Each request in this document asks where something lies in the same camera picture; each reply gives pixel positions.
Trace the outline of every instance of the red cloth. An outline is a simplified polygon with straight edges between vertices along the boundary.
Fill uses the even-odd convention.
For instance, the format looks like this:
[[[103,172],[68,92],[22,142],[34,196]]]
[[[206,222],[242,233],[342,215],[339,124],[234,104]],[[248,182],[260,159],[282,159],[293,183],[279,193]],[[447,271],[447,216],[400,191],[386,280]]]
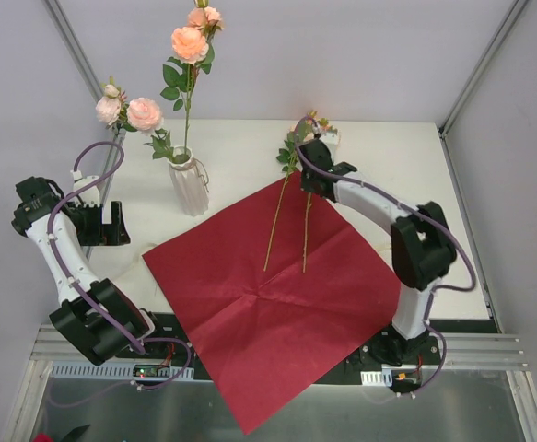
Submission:
[[[37,435],[37,437],[33,439],[32,442],[53,442],[53,439],[44,435],[43,433],[40,433],[39,435]]]
[[[151,250],[147,266],[248,434],[391,322],[399,282],[337,212],[280,180]]]

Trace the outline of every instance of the rose stem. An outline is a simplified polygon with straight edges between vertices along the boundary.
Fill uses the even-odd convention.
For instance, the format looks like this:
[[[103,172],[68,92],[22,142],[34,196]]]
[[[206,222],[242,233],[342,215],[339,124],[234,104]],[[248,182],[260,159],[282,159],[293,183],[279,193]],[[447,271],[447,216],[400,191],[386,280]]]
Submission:
[[[303,273],[307,270],[307,244],[309,243],[309,209],[311,208],[311,193],[307,194],[305,209],[305,245],[303,246]]]
[[[272,223],[272,232],[270,233],[270,241],[268,242],[268,251],[266,252],[266,261],[264,263],[264,271],[268,268],[268,260],[270,260],[270,250],[272,249],[272,241],[274,239],[274,231],[276,230],[276,220],[278,219],[278,212],[280,212],[280,206],[283,202],[283,195],[285,194],[285,187],[288,183],[288,177],[290,171],[286,173],[285,182],[283,183],[283,189],[280,191],[280,198],[278,199],[278,206],[276,207],[276,213],[274,214],[274,221]]]
[[[191,66],[186,68],[186,124],[184,126],[184,153],[188,152],[188,124],[191,116]]]

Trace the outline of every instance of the white wall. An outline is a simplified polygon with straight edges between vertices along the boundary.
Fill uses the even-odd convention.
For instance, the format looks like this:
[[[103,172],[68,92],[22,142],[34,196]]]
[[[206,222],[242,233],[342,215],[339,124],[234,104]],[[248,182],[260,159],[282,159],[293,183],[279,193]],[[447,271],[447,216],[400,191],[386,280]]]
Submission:
[[[211,0],[227,29],[198,118],[437,122],[512,0]],[[102,79],[163,100],[161,65],[192,0],[62,0]],[[164,110],[171,114],[168,102]]]
[[[537,1],[449,133],[449,149],[497,313],[523,338],[537,383]]]
[[[0,437],[39,325],[57,305],[39,251],[10,226],[14,186],[37,175],[69,189],[76,154],[106,136],[93,112],[41,2],[0,2]],[[97,169],[101,160],[88,165]]]

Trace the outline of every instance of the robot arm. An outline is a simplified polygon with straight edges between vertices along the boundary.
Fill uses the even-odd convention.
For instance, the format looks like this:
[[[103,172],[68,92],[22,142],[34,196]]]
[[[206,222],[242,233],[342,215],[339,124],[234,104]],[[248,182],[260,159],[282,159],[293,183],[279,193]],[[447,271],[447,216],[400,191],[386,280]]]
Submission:
[[[75,178],[74,188],[78,190],[98,177],[84,179],[75,172]],[[92,306],[78,288],[135,339],[145,338],[155,326],[149,315],[138,310],[110,280],[100,281],[90,270],[82,246],[121,245],[130,242],[130,238],[124,228],[121,203],[111,203],[112,223],[104,225],[98,190],[96,187],[89,190],[80,193],[54,215],[53,237],[50,238],[49,218],[64,198],[63,193],[55,183],[44,178],[24,180],[17,185],[22,203],[15,211],[12,226],[37,245],[49,265],[61,305],[50,315],[54,327],[92,364],[99,366],[126,348],[130,341],[101,314],[92,314]],[[57,261],[52,240],[56,241],[61,260],[71,274],[69,277]]]
[[[379,362],[400,366],[428,336],[425,320],[430,297],[456,260],[455,247],[435,227],[393,204],[380,192],[358,184],[365,179],[354,166],[334,165],[327,145],[319,138],[302,145],[300,151],[302,159],[313,166],[301,161],[303,190],[355,209],[391,236],[392,268],[401,281],[399,304],[390,326],[373,338],[369,348]],[[324,176],[315,169],[328,173]],[[351,180],[337,180],[333,176]],[[436,203],[409,208],[448,227]]]

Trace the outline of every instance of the rose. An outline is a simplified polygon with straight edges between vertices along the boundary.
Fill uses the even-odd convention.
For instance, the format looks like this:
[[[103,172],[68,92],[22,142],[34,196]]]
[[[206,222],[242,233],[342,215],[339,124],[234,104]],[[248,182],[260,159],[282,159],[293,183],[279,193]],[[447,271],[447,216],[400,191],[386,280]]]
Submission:
[[[152,99],[132,99],[127,108],[127,119],[144,134],[152,134],[164,123],[161,109]]]
[[[213,7],[196,8],[188,15],[188,26],[192,28],[203,28],[205,24],[216,26],[218,29],[223,28],[223,19],[219,11]]]
[[[99,120],[109,126],[119,119],[119,112],[121,112],[121,102],[118,99],[102,97],[96,105],[96,115]]]
[[[209,45],[203,33],[196,28],[178,28],[172,33],[172,48],[183,62],[201,62],[209,52]]]
[[[109,99],[116,99],[121,92],[115,85],[106,85],[104,87],[104,95],[106,95]]]

